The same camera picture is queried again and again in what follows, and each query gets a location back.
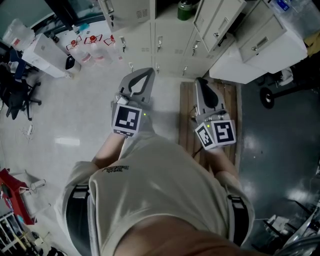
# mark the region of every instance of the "yellow cloth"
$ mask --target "yellow cloth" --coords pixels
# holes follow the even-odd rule
[[[308,36],[304,39],[305,44],[308,46],[307,53],[308,56],[316,54],[320,51],[320,31],[314,33],[313,35]]]

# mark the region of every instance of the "black wheel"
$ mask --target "black wheel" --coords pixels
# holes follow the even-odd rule
[[[266,109],[272,109],[275,105],[275,99],[273,93],[268,88],[261,88],[260,90],[260,100],[262,105]]]

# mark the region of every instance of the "person's right arm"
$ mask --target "person's right arm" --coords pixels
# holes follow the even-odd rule
[[[214,175],[225,171],[232,174],[237,180],[239,180],[236,167],[228,159],[222,148],[213,148],[207,150],[205,154]]]

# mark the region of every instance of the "dark floor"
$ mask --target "dark floor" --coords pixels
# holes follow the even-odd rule
[[[258,242],[265,230],[261,219],[272,215],[290,219],[297,227],[304,205],[318,200],[315,177],[320,156],[320,100],[311,90],[275,99],[272,109],[260,102],[261,78],[242,86],[242,152],[240,178],[255,208],[254,229],[247,244]],[[269,89],[277,92],[290,85]]]

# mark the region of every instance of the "blue label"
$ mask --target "blue label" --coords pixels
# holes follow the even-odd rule
[[[287,5],[283,0],[276,0],[276,2],[284,11],[289,9],[289,5]]]

